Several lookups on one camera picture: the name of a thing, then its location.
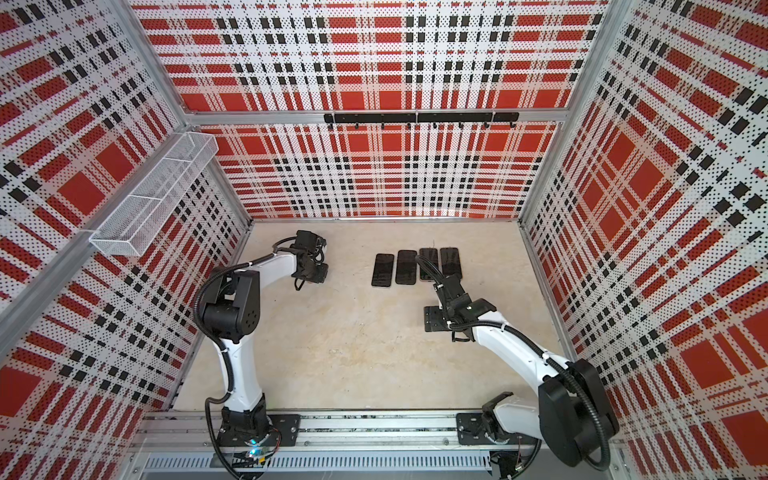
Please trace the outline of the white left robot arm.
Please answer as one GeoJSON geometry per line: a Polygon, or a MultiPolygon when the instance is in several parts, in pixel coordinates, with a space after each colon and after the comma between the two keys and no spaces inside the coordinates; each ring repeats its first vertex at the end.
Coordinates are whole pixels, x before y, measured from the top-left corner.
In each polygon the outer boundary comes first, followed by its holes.
{"type": "Polygon", "coordinates": [[[221,407],[221,426],[210,432],[218,446],[275,444],[280,428],[267,413],[266,395],[256,376],[255,331],[261,319],[261,291],[283,279],[294,288],[321,284],[328,273],[325,238],[307,230],[281,239],[272,252],[260,258],[215,271],[200,287],[193,301],[193,321],[216,348],[225,393],[207,398],[221,407]]]}

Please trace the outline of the black phone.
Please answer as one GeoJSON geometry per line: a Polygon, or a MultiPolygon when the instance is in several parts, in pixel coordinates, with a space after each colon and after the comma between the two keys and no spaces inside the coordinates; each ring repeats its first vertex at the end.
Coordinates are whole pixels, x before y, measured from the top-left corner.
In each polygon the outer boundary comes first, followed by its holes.
{"type": "Polygon", "coordinates": [[[392,285],[395,256],[389,253],[377,253],[371,279],[371,286],[388,288],[392,285]]]}
{"type": "Polygon", "coordinates": [[[397,285],[415,285],[417,281],[417,251],[399,250],[396,258],[395,283],[397,285]]]}
{"type": "Polygon", "coordinates": [[[434,275],[440,272],[438,250],[434,247],[420,248],[418,257],[420,280],[433,281],[434,275]]]}
{"type": "Polygon", "coordinates": [[[439,250],[441,273],[446,277],[463,278],[460,251],[456,247],[444,247],[439,250]]]}

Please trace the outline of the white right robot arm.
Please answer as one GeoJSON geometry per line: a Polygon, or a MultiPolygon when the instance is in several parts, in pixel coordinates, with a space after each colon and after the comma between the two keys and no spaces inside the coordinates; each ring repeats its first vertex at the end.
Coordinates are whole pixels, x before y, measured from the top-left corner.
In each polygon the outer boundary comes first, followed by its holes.
{"type": "Polygon", "coordinates": [[[503,392],[486,402],[476,420],[459,427],[459,439],[509,445],[525,435],[547,446],[569,467],[581,463],[604,472],[611,465],[610,441],[619,433],[615,411],[597,369],[569,360],[513,327],[496,306],[472,299],[456,275],[446,275],[428,258],[415,258],[432,281],[438,305],[425,310],[428,331],[446,331],[457,343],[476,343],[515,371],[536,395],[519,402],[503,392]]]}

